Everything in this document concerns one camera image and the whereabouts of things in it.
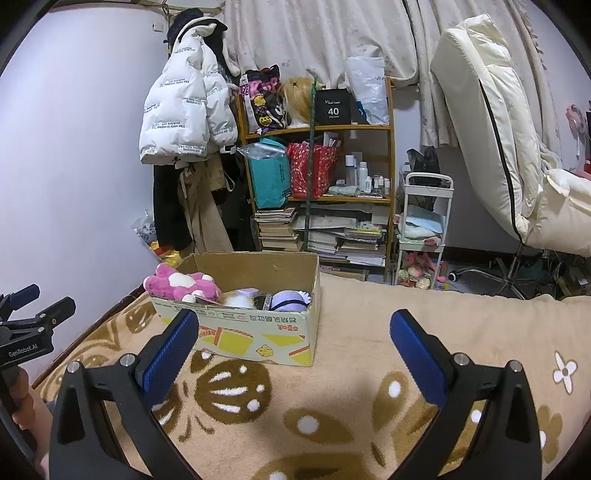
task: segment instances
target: white flower pattern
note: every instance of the white flower pattern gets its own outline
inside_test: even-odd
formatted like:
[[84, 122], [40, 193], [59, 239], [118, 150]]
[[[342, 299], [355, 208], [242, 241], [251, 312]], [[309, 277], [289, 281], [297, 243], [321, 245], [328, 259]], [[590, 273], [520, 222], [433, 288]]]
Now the white flower pattern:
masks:
[[564, 363], [562, 356], [558, 352], [554, 352], [554, 356], [556, 357], [556, 365], [558, 366], [558, 370], [554, 370], [553, 374], [554, 383], [564, 382], [566, 393], [570, 395], [573, 392], [572, 375], [577, 369], [577, 362], [569, 360]]

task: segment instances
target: beige pants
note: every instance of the beige pants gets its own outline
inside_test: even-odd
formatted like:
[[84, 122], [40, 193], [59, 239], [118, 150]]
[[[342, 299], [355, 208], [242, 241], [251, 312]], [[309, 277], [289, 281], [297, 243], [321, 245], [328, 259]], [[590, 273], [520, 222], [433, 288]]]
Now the beige pants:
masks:
[[213, 201], [206, 165], [204, 162], [193, 165], [192, 173], [187, 174], [187, 170], [181, 173], [178, 186], [178, 199], [193, 238], [193, 243], [181, 251], [181, 256], [204, 252], [233, 252], [228, 233]]

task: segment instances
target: black box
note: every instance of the black box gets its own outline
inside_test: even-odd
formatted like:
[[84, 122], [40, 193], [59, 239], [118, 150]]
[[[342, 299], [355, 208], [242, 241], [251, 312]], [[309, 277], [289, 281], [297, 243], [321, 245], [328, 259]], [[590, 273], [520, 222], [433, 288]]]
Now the black box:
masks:
[[316, 92], [317, 125], [350, 125], [349, 91], [346, 88]]

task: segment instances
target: white cart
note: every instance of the white cart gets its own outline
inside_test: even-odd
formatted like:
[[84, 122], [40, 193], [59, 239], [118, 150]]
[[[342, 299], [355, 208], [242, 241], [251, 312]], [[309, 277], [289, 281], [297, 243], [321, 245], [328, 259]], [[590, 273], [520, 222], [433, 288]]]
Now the white cart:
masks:
[[[449, 188], [445, 187], [426, 187], [422, 185], [410, 185], [410, 179], [416, 177], [429, 177], [434, 179], [447, 180], [449, 182]], [[445, 215], [443, 233], [441, 235], [441, 244], [436, 247], [428, 247], [424, 244], [410, 243], [404, 236], [406, 229], [406, 215], [408, 211], [408, 196], [409, 195], [421, 195], [425, 197], [439, 197], [447, 198], [447, 213]], [[404, 180], [404, 211], [401, 214], [400, 224], [398, 230], [400, 231], [400, 241], [398, 248], [398, 262], [396, 264], [396, 275], [394, 276], [393, 285], [398, 284], [398, 273], [400, 272], [400, 265], [402, 263], [402, 252], [403, 251], [415, 251], [415, 252], [433, 252], [437, 253], [437, 266], [431, 279], [430, 288], [435, 287], [437, 277], [439, 276], [439, 269], [441, 267], [441, 256], [443, 255], [443, 249], [445, 248], [445, 240], [447, 237], [447, 225], [449, 223], [449, 214], [452, 209], [452, 197], [453, 197], [453, 179], [447, 175], [441, 175], [438, 173], [409, 173]]]

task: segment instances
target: beige blanket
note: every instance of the beige blanket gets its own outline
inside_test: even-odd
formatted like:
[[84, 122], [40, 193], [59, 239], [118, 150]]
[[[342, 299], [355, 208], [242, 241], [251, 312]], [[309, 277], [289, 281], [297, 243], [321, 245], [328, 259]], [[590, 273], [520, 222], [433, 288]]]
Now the beige blanket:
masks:
[[[451, 352], [503, 366], [519, 359], [540, 424], [544, 476], [591, 410], [591, 299], [531, 301], [423, 291], [321, 274], [314, 366], [288, 367], [192, 353], [156, 409], [164, 430], [206, 480], [385, 479], [433, 418], [389, 339], [406, 308]], [[145, 294], [90, 334], [67, 362], [86, 366], [139, 352], [165, 325]], [[65, 362], [39, 390], [52, 399]], [[475, 404], [446, 470], [463, 457], [482, 411]], [[115, 429], [132, 465], [120, 419]]]

